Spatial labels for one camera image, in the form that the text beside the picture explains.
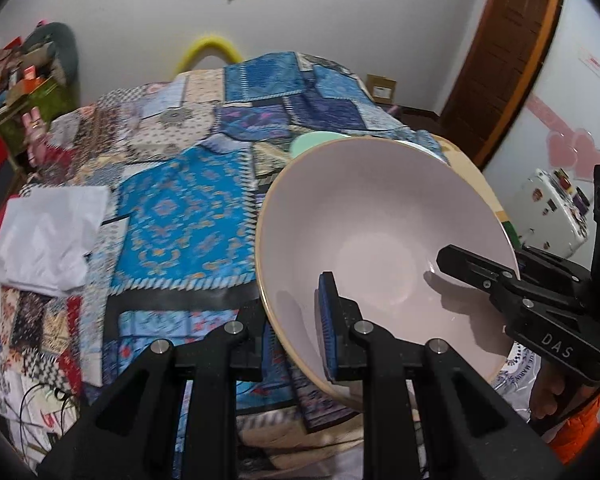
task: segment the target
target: bowl rim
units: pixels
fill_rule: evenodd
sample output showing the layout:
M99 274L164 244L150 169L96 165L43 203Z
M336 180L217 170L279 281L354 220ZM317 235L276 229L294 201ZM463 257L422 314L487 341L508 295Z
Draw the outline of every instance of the bowl rim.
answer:
M373 137L371 135L359 136L359 137L342 137L339 139L328 140L327 142L323 142L321 144L318 144L317 146L314 146L314 147L306 150L305 152L302 152L300 155L296 156L296 158L292 158L291 161L282 169L282 171L280 171L280 173L274 179L274 181L271 183L271 186L269 187L269 189L266 192L265 199L262 203L262 207L260 208L260 212L258 214L258 218L261 218L262 215L264 214L264 211L267 208L267 205L269 205L269 202L271 200L270 197L273 196L273 190L280 183L280 181L284 177L285 173L288 173L287 170L289 170L294 165L296 165L298 162L300 162L309 153L314 153L317 150L323 150L325 147L329 146L330 144L333 144L334 142L386 142L386 143L391 143L391 145L394 147L401 146L401 149L411 150L412 152L418 152L418 153L421 153L423 156L430 156L427 153L424 153L422 150L418 150L418 149L416 149L408 144L405 144L403 142L395 142L394 139L384 139L382 137ZM509 245L509 250L511 251L511 256L513 257L513 259L515 261L516 253L513 250L513 246L511 245L511 240L509 240L509 236L507 235L507 232L504 230L502 222L500 221L500 219L498 218L496 213L484 201L484 199L474 189L474 187L471 184L469 184L464 178L462 178L462 176L460 174L456 173L456 171L451 167L451 164L443 164L443 166L446 166L446 168L449 171L451 171L457 178L464 181L464 183L467 186L469 186L469 188L471 188L471 190L480 198L480 200L482 200L485 203L485 205L487 206L487 208L489 209L489 211L495 218L496 222L501 227L502 233L504 234L504 237L505 237L505 240L507 241L507 244ZM323 378L318 377L318 375L316 375L305 364L305 362L302 360L302 358L300 357L298 352L296 352L296 350L294 349L293 345L286 338L285 332L282 329L280 322L278 321L278 318L276 317L275 313L272 310L272 307L269 304L269 300L267 299L267 294L264 290L264 287L262 286L262 281L260 280L260 275L262 274L262 262L260 261L260 250L259 249L260 249L260 242L262 240L262 229L263 229L262 225L263 225L263 222L256 223L256 238L255 238L255 249L254 249L255 267L256 267L256 282L258 283L258 291L260 292L260 298L262 300L262 305L264 307L265 313L267 314L267 319L269 319L269 323L271 323L271 327L273 328L273 331L275 332L278 340L280 341L282 348L285 349L286 354L291 358L291 360L296 364L296 366L298 366L298 368L300 368L302 373L305 374L307 376L307 378L313 384L315 384L323 393L327 394L328 396L332 397L334 400L337 400L338 402L340 402L341 404L344 404L345 406L347 406L349 408L352 408L354 410L362 412L363 405L362 405L361 399L360 399L360 401L356 402L355 398L343 396L336 388L333 387L333 385L328 380L324 380ZM517 265L514 266L514 272L516 274L516 277L518 279L520 279L520 272L518 270ZM491 383L497 377L498 373L500 372L502 367L505 365L506 360L507 360L507 356L503 356L502 364L500 365L500 368L489 377L489 379L488 379L489 383Z

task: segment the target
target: door panel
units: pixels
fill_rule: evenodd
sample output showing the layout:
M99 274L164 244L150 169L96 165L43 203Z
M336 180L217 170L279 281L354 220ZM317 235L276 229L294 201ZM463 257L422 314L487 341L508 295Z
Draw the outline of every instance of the door panel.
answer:
M480 38L442 113L445 135L469 157L498 123L536 45L548 0L492 0Z

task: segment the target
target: metal screw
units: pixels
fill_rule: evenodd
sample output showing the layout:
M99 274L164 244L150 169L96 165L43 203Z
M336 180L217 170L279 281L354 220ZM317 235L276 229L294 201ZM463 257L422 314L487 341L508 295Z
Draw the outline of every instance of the metal screw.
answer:
M429 348L431 348L436 354L443 354L449 350L449 343L444 339L435 338L429 341Z
M156 339L151 343L151 352L154 354L164 354L169 349L169 342L166 339Z
M224 331L229 334L239 334L243 328L244 325L240 321L229 321L224 324Z
M357 321L355 323L355 325L353 326L353 330L355 330L356 332L359 332L361 334L368 334L373 329L374 329L374 324L371 323L370 321L367 321L366 319L363 319L362 321Z

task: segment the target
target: door frame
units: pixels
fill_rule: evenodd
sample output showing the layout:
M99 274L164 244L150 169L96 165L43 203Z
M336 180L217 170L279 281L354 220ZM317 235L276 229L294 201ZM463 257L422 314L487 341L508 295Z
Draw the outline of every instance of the door frame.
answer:
M467 54L466 59L464 60L462 70L460 71L458 78L456 79L454 88L452 89L451 94L449 94L449 98L446 101L445 108L440 114L440 117L443 117L445 113L448 112L450 104L453 102L453 99L456 97L458 91L460 90L460 83L464 79L464 76L466 76L472 63L472 60L474 60L474 57L480 45L480 41L486 29L488 17L490 16L490 13L493 9L494 1L495 0L487 0L485 3L484 10L482 12L482 17L480 18L480 23L478 24L478 28L476 30L471 48L469 49L469 53ZM491 157L496 152L496 149L504 140L504 137L507 135L509 129L511 128L514 121L518 117L520 111L522 110L522 107L526 102L526 98L531 93L531 90L536 82L536 79L538 78L538 75L544 63L544 59L546 58L546 55L549 51L549 47L551 46L551 42L554 38L555 29L558 25L558 19L560 18L560 12L562 10L563 1L564 0L547 1L544 17L542 18L542 25L540 27L540 31L538 32L538 39L536 40L536 44L534 45L534 48L531 51L529 60L525 65L522 75L518 80L518 84L514 88L511 98L505 105L500 119L493 127L493 130L489 134L488 138L485 140L480 151L473 158L473 163L476 166L478 166L478 168L480 168L481 170L491 160Z

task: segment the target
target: pink heart decoration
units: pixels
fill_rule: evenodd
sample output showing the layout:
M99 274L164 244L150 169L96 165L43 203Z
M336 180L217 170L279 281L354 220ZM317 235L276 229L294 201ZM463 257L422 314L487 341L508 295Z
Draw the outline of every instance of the pink heart decoration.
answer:
M549 132L546 137L549 165L553 168L572 168L578 159L571 139L560 132Z
M576 178L593 182L593 167L600 164L600 150L596 148L593 136L587 130L576 130L573 147L577 154Z

